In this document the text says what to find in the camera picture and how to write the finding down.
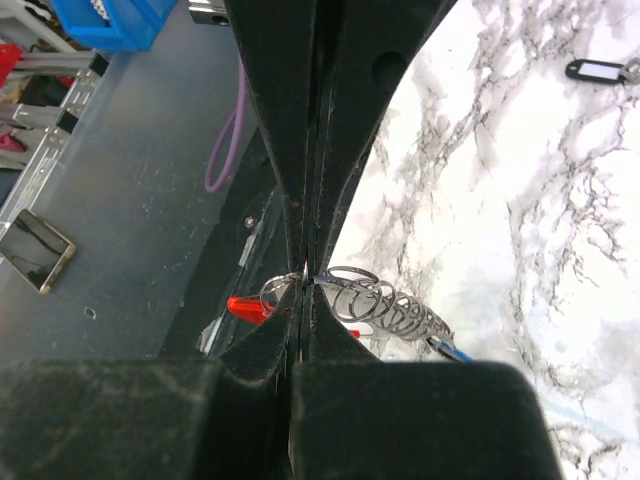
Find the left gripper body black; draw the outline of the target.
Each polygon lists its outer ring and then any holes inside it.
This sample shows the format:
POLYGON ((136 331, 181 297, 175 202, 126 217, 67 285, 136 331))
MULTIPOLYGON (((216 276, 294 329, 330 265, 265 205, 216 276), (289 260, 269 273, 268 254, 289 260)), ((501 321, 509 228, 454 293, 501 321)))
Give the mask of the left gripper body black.
POLYGON ((190 0, 188 10, 196 24, 230 24, 223 0, 190 0))

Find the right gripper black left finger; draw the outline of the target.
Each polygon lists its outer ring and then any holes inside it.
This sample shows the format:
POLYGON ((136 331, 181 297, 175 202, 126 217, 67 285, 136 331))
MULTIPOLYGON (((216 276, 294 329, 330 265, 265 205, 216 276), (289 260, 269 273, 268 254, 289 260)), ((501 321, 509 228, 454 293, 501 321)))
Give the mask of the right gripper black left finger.
POLYGON ((214 360, 1 371, 5 479, 289 479, 287 346, 301 294, 214 360))

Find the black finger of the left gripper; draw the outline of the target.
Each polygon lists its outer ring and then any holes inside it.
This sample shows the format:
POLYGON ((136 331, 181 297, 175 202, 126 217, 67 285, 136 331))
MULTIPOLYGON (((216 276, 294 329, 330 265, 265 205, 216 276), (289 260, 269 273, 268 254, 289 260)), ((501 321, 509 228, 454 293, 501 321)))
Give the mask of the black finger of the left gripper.
POLYGON ((451 1, 320 1, 315 25, 314 128, 309 141, 307 265, 323 270, 372 146, 411 60, 451 1))
POLYGON ((289 269, 300 271, 315 3, 229 0, 225 7, 282 192, 289 269))

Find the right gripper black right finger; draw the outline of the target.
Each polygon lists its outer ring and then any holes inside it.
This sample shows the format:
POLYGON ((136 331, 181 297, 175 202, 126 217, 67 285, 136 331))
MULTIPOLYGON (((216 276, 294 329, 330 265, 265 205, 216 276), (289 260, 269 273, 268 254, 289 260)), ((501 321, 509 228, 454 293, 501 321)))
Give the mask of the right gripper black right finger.
POLYGON ((514 367, 376 359, 293 285, 290 459, 297 479, 556 479, 538 397, 514 367))

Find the red-handled metal keyring tool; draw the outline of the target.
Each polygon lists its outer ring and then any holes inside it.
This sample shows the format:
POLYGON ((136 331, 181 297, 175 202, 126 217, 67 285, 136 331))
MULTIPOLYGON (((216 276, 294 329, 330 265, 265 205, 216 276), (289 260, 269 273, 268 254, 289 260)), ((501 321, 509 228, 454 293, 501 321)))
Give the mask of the red-handled metal keyring tool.
POLYGON ((275 310, 275 305, 258 296, 231 296, 227 300, 227 310, 237 319, 258 326, 271 315, 275 310))

